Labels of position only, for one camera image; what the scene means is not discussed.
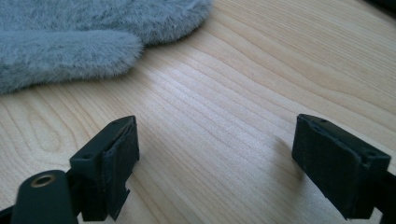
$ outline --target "wooden table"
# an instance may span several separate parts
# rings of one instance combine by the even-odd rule
[[[216,1],[125,76],[0,96],[0,209],[136,115],[141,160],[117,223],[378,223],[376,210],[346,222],[290,153],[305,113],[395,158],[395,71],[396,22],[364,1]]]

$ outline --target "plush fabric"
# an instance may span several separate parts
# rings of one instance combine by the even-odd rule
[[[125,73],[143,46],[177,41],[211,0],[1,0],[0,93]]]

